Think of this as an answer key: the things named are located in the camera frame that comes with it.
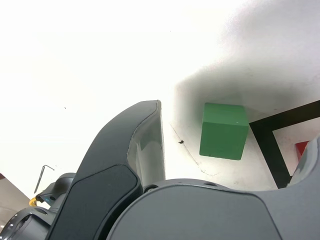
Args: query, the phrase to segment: green block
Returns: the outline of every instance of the green block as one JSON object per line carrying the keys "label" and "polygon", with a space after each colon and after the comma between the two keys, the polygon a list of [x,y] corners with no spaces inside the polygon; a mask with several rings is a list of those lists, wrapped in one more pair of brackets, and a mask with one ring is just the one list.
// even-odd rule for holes
{"label": "green block", "polygon": [[243,106],[204,105],[200,155],[240,160],[249,130]]}

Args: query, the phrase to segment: green cube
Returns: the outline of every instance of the green cube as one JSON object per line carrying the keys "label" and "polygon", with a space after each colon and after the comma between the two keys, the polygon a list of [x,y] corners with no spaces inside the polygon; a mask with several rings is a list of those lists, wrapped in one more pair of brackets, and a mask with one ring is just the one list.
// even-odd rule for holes
{"label": "green cube", "polygon": [[249,130],[243,106],[204,105],[200,155],[240,160]]}

